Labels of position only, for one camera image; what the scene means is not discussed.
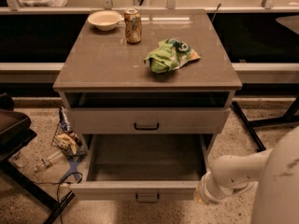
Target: soda can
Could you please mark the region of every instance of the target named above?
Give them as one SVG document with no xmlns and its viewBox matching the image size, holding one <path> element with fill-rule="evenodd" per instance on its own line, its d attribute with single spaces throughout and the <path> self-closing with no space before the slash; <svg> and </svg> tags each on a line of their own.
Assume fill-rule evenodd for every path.
<svg viewBox="0 0 299 224">
<path fill-rule="evenodd" d="M 137 9 L 129 8 L 124 11 L 125 37 L 129 43 L 138 43 L 141 41 L 142 24 L 141 16 Z"/>
</svg>

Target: floor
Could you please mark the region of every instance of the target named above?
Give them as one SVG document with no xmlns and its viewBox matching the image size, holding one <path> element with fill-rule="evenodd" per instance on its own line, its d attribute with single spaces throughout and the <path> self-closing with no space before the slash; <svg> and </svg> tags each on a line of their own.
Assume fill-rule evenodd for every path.
<svg viewBox="0 0 299 224">
<path fill-rule="evenodd" d="M 281 116 L 292 103 L 287 99 L 237 98 L 240 106 L 249 119 L 264 119 Z M 52 147 L 52 138 L 59 121 L 58 108 L 62 105 L 60 99 L 15 99 L 15 110 L 27 114 L 32 120 L 32 129 L 37 138 L 21 154 L 28 163 L 20 171 L 37 183 L 57 182 L 67 171 L 68 163 L 62 160 L 48 170 L 35 173 L 34 168 L 40 159 L 56 151 Z M 272 128 L 262 128 L 258 134 L 267 148 L 275 143 L 295 124 Z M 224 154 L 245 156 L 254 153 L 254 146 L 248 132 L 234 112 L 225 124 L 222 133 L 209 155 L 212 163 L 216 157 Z M 84 168 L 83 161 L 78 170 Z M 30 196 L 12 179 L 0 171 L 0 222 L 2 224 L 43 223 L 49 215 L 49 210 Z M 57 186 L 40 184 L 42 189 L 56 197 Z M 228 200 L 218 206 L 201 205 L 194 201 L 159 202 L 142 204 L 137 202 L 115 201 L 80 201 L 75 197 L 62 213 L 63 223 L 205 223 L 205 224 L 247 224 L 253 205 L 255 189 Z M 61 223 L 57 218 L 55 224 Z"/>
</svg>

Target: plastic bottle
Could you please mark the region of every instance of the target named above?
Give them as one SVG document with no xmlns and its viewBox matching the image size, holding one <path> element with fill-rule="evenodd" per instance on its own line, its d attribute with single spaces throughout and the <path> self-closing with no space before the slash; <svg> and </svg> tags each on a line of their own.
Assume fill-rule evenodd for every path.
<svg viewBox="0 0 299 224">
<path fill-rule="evenodd" d="M 50 168 L 53 166 L 55 163 L 59 162 L 60 160 L 65 159 L 65 155 L 61 151 L 57 151 L 47 158 L 43 158 L 42 162 L 39 163 L 35 167 L 36 172 L 42 172 L 45 171 L 47 168 Z"/>
</svg>

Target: crumpled snack bag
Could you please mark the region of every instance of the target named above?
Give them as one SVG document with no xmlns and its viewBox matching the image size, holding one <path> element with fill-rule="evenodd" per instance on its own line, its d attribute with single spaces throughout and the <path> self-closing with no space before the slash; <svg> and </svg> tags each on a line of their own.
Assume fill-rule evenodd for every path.
<svg viewBox="0 0 299 224">
<path fill-rule="evenodd" d="M 166 39 L 159 42 L 159 48 L 151 51 L 144 62 L 149 61 L 150 69 L 159 74 L 179 69 L 187 62 L 200 58 L 186 43 L 176 39 Z"/>
</svg>

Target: bowl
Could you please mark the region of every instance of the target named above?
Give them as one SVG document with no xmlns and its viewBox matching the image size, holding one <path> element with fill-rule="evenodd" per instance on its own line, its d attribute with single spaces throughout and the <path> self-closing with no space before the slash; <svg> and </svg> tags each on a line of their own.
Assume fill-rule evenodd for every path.
<svg viewBox="0 0 299 224">
<path fill-rule="evenodd" d="M 91 14 L 87 21 L 95 25 L 101 31 L 114 29 L 121 20 L 121 14 L 117 11 L 97 11 Z"/>
</svg>

